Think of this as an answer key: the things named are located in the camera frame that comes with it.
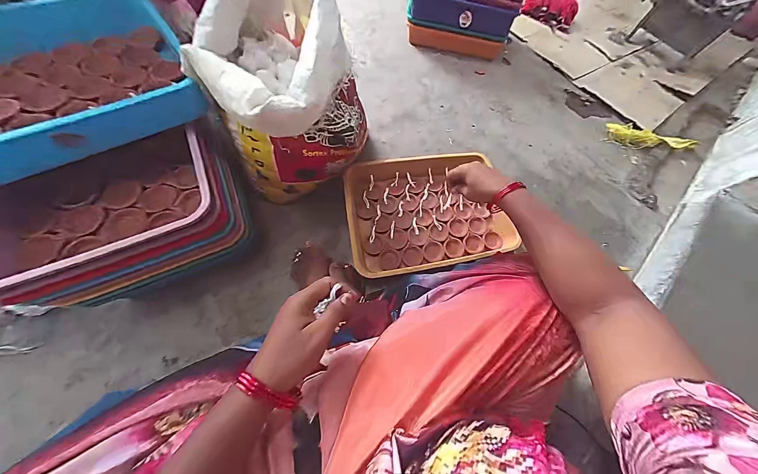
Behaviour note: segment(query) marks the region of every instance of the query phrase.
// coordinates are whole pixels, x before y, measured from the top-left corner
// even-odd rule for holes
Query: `concrete floor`
[[[484,153],[620,264],[639,265],[665,216],[629,197],[627,153],[603,142],[605,120],[564,105],[575,90],[568,80],[517,41],[492,62],[411,47],[405,0],[339,4],[371,134],[363,159]],[[348,259],[339,182],[289,206],[254,198],[253,208],[262,237],[240,262],[136,300],[37,319],[44,346],[0,358],[0,471],[103,393],[264,333],[295,290],[290,258],[303,241]]]

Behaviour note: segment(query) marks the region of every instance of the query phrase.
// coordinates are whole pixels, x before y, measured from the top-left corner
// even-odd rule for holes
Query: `red bangle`
[[[300,403],[300,389],[295,387],[289,392],[271,390],[268,385],[247,372],[238,374],[236,386],[250,398],[261,400],[274,408],[293,410]]]
[[[487,205],[487,209],[491,213],[501,212],[502,209],[498,206],[499,201],[502,200],[505,196],[508,195],[508,193],[511,193],[518,189],[525,189],[527,188],[526,184],[522,181],[514,181],[510,185],[503,187],[501,191],[496,193],[496,196],[493,197],[492,200],[490,200],[490,204]]]

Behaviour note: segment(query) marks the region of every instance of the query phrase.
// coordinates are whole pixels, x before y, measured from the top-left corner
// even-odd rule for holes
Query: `blue plastic crate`
[[[519,14],[519,6],[511,9],[469,0],[408,0],[408,20],[415,25],[491,41],[505,41]]]
[[[149,0],[33,0],[0,5],[0,62],[72,42],[125,35],[143,25],[163,35],[161,55],[180,44]],[[0,185],[191,122],[206,112],[191,79],[123,101],[0,133]]]

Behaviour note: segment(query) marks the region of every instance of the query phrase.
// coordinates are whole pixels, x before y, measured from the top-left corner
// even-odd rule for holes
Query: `white sack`
[[[205,87],[232,119],[271,136],[304,133],[323,113],[336,84],[350,70],[335,0],[314,0],[288,91],[275,94],[252,73],[225,59],[257,4],[270,0],[207,0],[191,45],[181,47],[184,72]]]

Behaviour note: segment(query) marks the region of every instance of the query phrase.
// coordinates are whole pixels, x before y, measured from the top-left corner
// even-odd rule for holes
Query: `pink plastic tray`
[[[18,238],[12,230],[5,230],[0,227],[0,289],[21,284],[28,280],[42,277],[50,273],[59,272],[65,268],[93,261],[102,257],[103,255],[119,251],[143,241],[151,240],[165,233],[188,226],[199,220],[211,205],[210,183],[206,178],[206,168],[204,160],[200,155],[200,148],[194,128],[190,125],[186,125],[185,134],[186,140],[189,144],[189,153],[192,158],[192,163],[195,166],[195,176],[198,180],[198,187],[200,189],[201,196],[200,205],[194,212],[192,212],[191,215],[186,218],[167,223],[161,227],[147,230],[143,233],[138,233],[137,235],[133,235],[127,239],[104,245],[98,249],[87,251],[85,253],[75,255],[64,260],[59,260],[47,265],[38,266],[37,268],[26,270],[21,273],[15,273],[5,277],[2,277],[1,275],[13,270],[13,261],[16,252],[15,247],[18,243]],[[9,212],[11,212],[11,210],[0,209],[0,217],[8,214]]]

